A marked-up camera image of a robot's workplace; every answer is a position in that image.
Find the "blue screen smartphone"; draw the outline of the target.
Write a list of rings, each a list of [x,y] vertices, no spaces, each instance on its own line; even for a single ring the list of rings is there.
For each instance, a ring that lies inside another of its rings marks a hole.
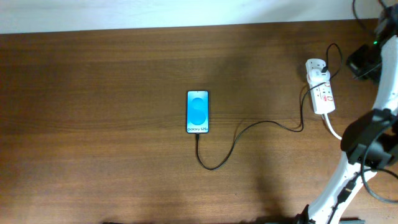
[[[192,90],[187,92],[187,121],[189,134],[208,133],[210,130],[209,92]]]

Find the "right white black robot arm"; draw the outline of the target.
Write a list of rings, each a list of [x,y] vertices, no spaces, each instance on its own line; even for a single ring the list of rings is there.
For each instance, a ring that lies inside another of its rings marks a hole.
[[[357,78],[373,73],[378,83],[372,110],[351,123],[339,136],[340,162],[321,195],[296,215],[293,222],[339,223],[341,215],[361,188],[384,203],[397,203],[372,191],[368,180],[397,162],[397,5],[383,1],[370,49],[357,50],[346,64]]]

